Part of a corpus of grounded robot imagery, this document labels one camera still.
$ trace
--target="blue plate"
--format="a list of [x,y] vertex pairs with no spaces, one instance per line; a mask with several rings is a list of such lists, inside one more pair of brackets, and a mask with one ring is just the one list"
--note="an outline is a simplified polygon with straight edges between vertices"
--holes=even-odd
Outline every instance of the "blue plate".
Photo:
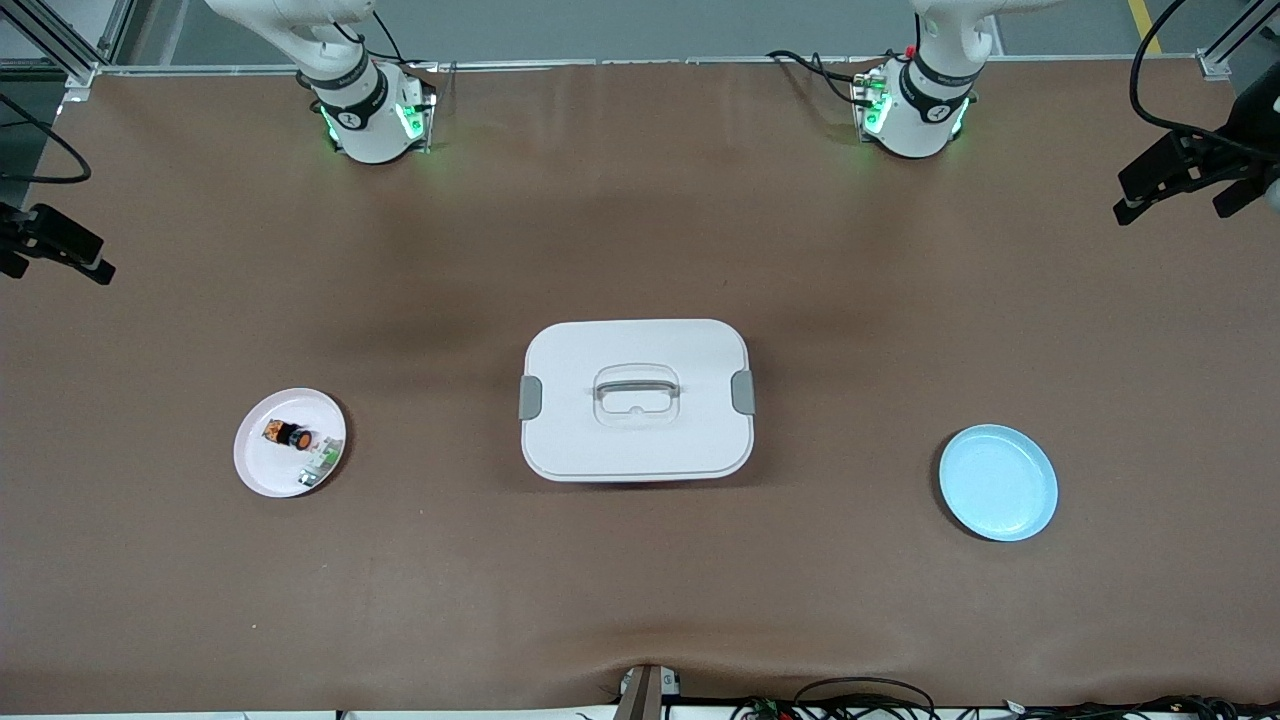
[[1057,509],[1057,475],[1032,438],[1004,425],[974,425],[951,438],[938,466],[956,519],[995,541],[1027,539]]

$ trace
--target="yellow stripe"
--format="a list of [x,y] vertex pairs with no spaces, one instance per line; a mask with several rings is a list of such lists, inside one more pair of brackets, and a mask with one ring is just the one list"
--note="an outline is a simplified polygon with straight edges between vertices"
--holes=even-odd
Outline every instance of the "yellow stripe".
[[[1138,26],[1138,37],[1147,37],[1147,32],[1151,31],[1151,12],[1147,10],[1146,0],[1129,0],[1129,12],[1133,13],[1133,24]],[[1160,38],[1152,37],[1147,50],[1164,53],[1160,49]]]

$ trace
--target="white storage box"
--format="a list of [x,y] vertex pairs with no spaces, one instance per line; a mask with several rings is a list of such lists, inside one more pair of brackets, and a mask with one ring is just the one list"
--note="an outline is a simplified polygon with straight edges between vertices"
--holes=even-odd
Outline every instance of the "white storage box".
[[746,343],[719,320],[561,323],[525,355],[521,445],[549,480],[722,478],[751,455],[754,414]]

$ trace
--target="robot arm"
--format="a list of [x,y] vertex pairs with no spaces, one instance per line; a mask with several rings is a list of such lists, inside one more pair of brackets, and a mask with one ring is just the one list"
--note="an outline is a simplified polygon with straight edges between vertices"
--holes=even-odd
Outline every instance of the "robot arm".
[[361,163],[387,163],[425,146],[434,92],[390,63],[375,63],[338,26],[374,13],[374,0],[206,0],[298,65],[320,99],[337,146]]
[[995,38],[983,20],[1000,13],[1038,10],[1062,0],[911,0],[920,22],[915,54],[890,59],[855,91],[870,108],[856,109],[863,135],[888,151],[927,158],[960,129],[969,91],[991,58]]

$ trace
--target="brown table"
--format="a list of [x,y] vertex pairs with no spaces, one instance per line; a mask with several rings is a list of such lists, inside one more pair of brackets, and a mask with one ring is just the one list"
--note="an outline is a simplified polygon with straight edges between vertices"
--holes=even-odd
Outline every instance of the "brown table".
[[[1206,193],[1116,227],[1115,173],[1158,136],[1126,73],[993,64],[924,161],[777,67],[463,74],[434,151],[378,168],[328,151],[288,77],[97,81],[58,123],[93,179],[33,200],[116,279],[0,283],[0,711],[589,703],[639,661],[686,693],[1274,698],[1280,224]],[[1230,102],[1189,60],[1147,94]],[[525,466],[529,340],[632,316],[746,337],[735,477]],[[355,438],[268,500],[230,441],[293,386]],[[940,448],[982,421],[1059,471],[1028,542],[940,506]]]

